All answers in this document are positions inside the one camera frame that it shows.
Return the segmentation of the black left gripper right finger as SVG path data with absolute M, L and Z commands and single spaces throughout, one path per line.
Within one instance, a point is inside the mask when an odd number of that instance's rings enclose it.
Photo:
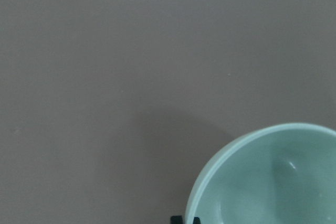
M 193 224 L 200 224 L 200 218 L 199 217 L 194 217 Z

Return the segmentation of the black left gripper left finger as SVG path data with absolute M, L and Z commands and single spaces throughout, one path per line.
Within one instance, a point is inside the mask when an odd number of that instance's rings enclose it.
M 171 216 L 170 224 L 182 224 L 182 216 Z

